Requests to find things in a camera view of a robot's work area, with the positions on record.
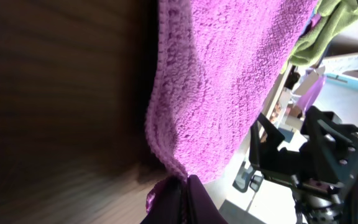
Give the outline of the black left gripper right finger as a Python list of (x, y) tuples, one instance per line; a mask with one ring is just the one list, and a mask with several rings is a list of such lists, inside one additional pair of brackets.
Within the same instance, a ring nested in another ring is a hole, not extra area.
[(197, 175), (187, 180), (188, 223), (227, 224)]

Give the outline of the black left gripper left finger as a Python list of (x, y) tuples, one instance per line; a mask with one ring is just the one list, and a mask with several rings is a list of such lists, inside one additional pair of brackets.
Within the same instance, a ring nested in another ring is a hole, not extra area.
[(146, 217), (141, 224), (180, 224), (183, 221), (182, 185), (176, 177), (158, 182), (146, 198)]

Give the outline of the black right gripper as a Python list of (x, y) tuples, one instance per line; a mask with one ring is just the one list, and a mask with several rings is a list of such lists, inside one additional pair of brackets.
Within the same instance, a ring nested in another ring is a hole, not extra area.
[(298, 151), (279, 146), (284, 135), (260, 113), (250, 129), (249, 161), (271, 182), (323, 199), (345, 199), (358, 176), (358, 132), (335, 123), (336, 115), (311, 106)]

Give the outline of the purple cloth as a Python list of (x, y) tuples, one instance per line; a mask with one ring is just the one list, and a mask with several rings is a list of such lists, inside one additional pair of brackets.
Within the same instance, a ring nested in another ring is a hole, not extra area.
[(169, 173), (197, 175), (220, 206), (315, 0), (159, 0), (145, 135)]

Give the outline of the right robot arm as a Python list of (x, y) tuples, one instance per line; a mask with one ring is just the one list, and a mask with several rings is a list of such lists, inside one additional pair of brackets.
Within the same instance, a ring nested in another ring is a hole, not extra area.
[(311, 106), (299, 150), (260, 114), (250, 129), (249, 160), (265, 180), (291, 189), (297, 223), (358, 223), (358, 126)]

